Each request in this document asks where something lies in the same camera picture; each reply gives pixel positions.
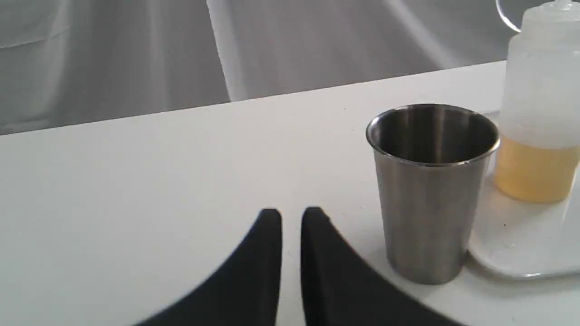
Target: metal cup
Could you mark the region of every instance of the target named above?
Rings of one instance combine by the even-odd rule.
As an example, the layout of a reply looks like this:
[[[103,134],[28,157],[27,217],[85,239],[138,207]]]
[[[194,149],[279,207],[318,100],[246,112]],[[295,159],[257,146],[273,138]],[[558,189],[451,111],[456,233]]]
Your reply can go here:
[[[387,258],[421,284],[455,278],[490,155],[499,132],[470,110],[413,104],[374,118],[367,140],[375,152]]]

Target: plastic squeeze bottle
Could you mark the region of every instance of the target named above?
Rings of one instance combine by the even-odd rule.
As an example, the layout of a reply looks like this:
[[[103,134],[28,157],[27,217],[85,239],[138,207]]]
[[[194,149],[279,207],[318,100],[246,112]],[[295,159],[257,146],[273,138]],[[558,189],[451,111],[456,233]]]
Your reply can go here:
[[[523,201],[561,201],[580,160],[580,3],[527,10],[507,59],[495,184]]]

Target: cup rim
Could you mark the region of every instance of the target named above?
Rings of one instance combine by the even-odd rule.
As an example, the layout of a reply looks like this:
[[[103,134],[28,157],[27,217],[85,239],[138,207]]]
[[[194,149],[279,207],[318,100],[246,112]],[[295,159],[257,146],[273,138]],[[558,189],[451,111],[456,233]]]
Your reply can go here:
[[[424,107],[437,107],[437,106],[444,107],[446,109],[452,109],[452,110],[456,110],[456,111],[461,111],[463,113],[476,115],[476,116],[482,118],[483,121],[485,121],[488,125],[490,125],[490,127],[492,128],[492,131],[494,132],[494,134],[496,136],[495,142],[487,151],[485,151],[484,153],[482,153],[478,156],[472,157],[468,160],[463,160],[463,161],[458,161],[458,162],[450,162],[450,163],[425,163],[425,162],[419,162],[419,161],[406,160],[405,158],[401,158],[401,157],[398,157],[396,155],[389,154],[386,151],[382,150],[378,146],[378,144],[376,144],[371,139],[371,128],[374,125],[376,125],[378,123],[378,121],[380,121],[385,116],[390,115],[395,111],[410,110],[413,107],[417,108],[417,107],[423,107],[423,106]],[[367,142],[369,143],[369,145],[371,145],[371,147],[375,150],[375,152],[380,153],[381,155],[387,156],[393,160],[399,161],[401,163],[417,165],[417,166],[424,166],[424,167],[428,167],[428,168],[444,168],[444,167],[452,167],[452,166],[464,166],[464,165],[474,163],[476,161],[479,161],[479,160],[482,160],[484,158],[491,156],[491,154],[493,154],[499,148],[500,143],[501,143],[501,137],[499,136],[499,129],[495,125],[495,123],[493,121],[491,121],[488,117],[484,116],[483,114],[477,113],[475,111],[472,111],[472,110],[469,110],[469,109],[466,109],[463,107],[452,106],[449,104],[436,104],[436,103],[417,103],[417,104],[409,104],[409,105],[405,105],[405,106],[391,108],[385,112],[378,114],[376,117],[374,117],[371,120],[371,122],[368,123],[367,128],[365,130],[365,134],[367,137]]]

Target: white saucer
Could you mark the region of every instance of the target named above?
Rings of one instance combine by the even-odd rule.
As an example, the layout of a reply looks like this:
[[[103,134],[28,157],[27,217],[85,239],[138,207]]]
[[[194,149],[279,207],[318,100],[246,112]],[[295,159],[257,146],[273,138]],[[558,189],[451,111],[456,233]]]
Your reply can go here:
[[[494,274],[532,279],[580,273],[580,182],[556,204],[529,204],[502,194],[490,162],[469,251]]]

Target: white table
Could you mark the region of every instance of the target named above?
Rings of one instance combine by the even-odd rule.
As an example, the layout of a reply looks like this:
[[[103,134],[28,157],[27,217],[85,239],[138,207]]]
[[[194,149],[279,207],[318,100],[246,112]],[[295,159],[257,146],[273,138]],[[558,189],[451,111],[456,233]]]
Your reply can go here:
[[[0,137],[0,325],[128,325],[201,283],[264,207],[284,218],[278,323],[302,325],[300,218],[322,206],[391,282],[468,325],[575,325],[580,278],[452,282],[387,264],[367,122],[497,110],[504,63]]]

